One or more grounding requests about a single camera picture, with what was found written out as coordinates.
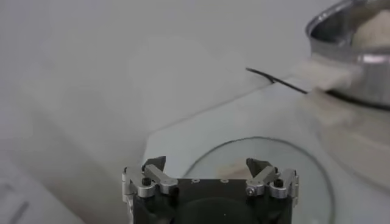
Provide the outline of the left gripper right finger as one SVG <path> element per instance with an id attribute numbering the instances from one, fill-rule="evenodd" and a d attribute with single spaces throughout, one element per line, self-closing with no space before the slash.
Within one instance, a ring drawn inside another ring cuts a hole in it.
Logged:
<path id="1" fill-rule="evenodd" d="M 281 172 L 268 161 L 253 158 L 246 159 L 251 178 L 246 180 L 246 194 L 249 197 L 264 195 L 266 189 L 270 196 L 276 199 L 292 199 L 292 205 L 298 204 L 299 176 L 294 169 L 285 169 Z"/>

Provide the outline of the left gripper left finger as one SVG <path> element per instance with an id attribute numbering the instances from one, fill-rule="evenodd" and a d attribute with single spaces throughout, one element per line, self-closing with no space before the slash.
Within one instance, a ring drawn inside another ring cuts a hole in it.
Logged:
<path id="1" fill-rule="evenodd" d="M 163 172 L 165 163 L 166 157 L 159 156 L 147 159 L 141 167 L 125 167 L 121 175 L 122 201 L 127 203 L 131 196 L 150 198 L 156 190 L 171 195 L 179 181 Z"/>

